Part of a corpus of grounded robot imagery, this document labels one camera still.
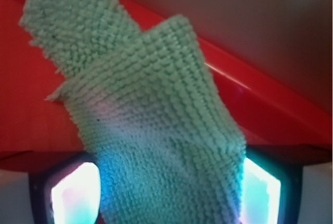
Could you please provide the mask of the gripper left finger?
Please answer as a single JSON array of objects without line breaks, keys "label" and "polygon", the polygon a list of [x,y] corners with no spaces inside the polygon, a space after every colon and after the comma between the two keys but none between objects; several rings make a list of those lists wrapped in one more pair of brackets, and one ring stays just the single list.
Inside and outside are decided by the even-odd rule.
[{"label": "gripper left finger", "polygon": [[87,152],[36,152],[29,173],[35,223],[96,223],[100,171]]}]

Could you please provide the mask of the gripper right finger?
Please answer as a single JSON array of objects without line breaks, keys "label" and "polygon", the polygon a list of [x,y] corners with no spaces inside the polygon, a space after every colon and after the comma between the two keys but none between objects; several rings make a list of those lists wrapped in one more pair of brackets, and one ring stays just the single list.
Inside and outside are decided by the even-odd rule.
[{"label": "gripper right finger", "polygon": [[242,181],[241,223],[297,223],[302,164],[286,147],[248,147]]}]

